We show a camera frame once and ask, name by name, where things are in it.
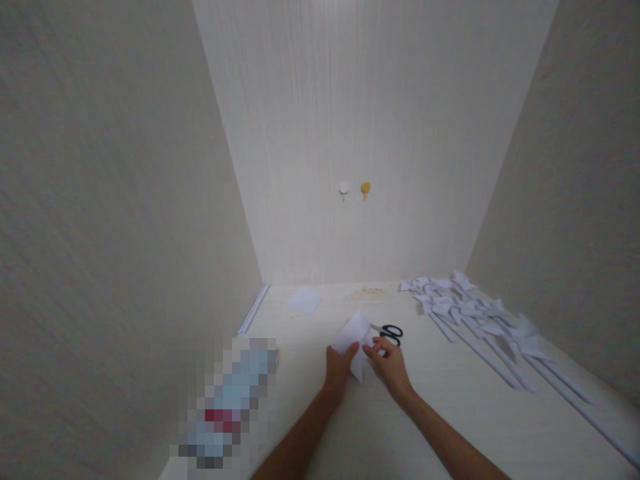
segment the finger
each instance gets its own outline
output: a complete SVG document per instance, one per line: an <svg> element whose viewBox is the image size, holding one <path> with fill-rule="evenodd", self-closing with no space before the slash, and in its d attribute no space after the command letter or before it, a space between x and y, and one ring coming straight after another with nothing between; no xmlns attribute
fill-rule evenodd
<svg viewBox="0 0 640 480"><path fill-rule="evenodd" d="M374 362L374 364L380 365L382 357L378 355L370 346L363 345L362 350L365 351L365 354L371 359L372 362Z"/></svg>
<svg viewBox="0 0 640 480"><path fill-rule="evenodd" d="M373 342L376 345L381 345L384 351L392 352L398 348L397 345L392 344L386 337L374 337Z"/></svg>
<svg viewBox="0 0 640 480"><path fill-rule="evenodd" d="M349 346L349 350L347 350L343 355L343 358L351 363L351 360L355 357L355 354L358 353L358 348L360 348L360 342L353 342Z"/></svg>

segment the folded paper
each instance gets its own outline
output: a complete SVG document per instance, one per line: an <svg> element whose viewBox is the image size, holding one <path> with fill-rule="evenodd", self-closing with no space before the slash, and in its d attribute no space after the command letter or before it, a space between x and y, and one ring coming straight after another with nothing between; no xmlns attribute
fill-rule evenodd
<svg viewBox="0 0 640 480"><path fill-rule="evenodd" d="M362 345L372 347L373 334L369 320L365 318L360 310L340 329L333 342L331 342L331 348L340 355L344 355L353 342L360 342L360 348L353 360L351 360L350 370L358 382L362 383L362 367L367 358L367 354L362 350Z"/></svg>

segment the black scissors handle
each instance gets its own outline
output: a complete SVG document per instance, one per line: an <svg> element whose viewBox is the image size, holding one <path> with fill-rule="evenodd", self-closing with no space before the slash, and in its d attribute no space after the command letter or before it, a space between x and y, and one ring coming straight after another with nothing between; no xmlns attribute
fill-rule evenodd
<svg viewBox="0 0 640 480"><path fill-rule="evenodd" d="M380 330L382 330L380 332L381 337L388 337L390 339L393 339L396 346L400 346L400 337L404 335L404 332L402 332L402 329L400 327L396 327L395 325L383 325Z"/></svg>

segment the scissors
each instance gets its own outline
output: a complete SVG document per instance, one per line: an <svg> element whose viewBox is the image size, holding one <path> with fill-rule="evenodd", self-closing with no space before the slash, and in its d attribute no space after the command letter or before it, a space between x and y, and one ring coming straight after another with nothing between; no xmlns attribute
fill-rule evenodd
<svg viewBox="0 0 640 480"><path fill-rule="evenodd" d="M402 332L400 327L396 327L395 325L383 325L382 328L380 328L377 325L372 325L371 328L376 330L381 337L388 337L393 340L396 346L400 346L400 337L404 335L404 332Z"/></svg>

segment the forearm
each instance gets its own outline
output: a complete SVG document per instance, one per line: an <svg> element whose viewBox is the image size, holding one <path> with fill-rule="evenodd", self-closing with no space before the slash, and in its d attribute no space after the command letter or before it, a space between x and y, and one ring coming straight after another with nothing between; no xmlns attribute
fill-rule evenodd
<svg viewBox="0 0 640 480"><path fill-rule="evenodd" d="M302 417L252 478L256 480L302 478L340 399L339 393L326 387L322 388Z"/></svg>
<svg viewBox="0 0 640 480"><path fill-rule="evenodd" d="M420 396L410 390L396 400L425 436L454 480L508 479Z"/></svg>

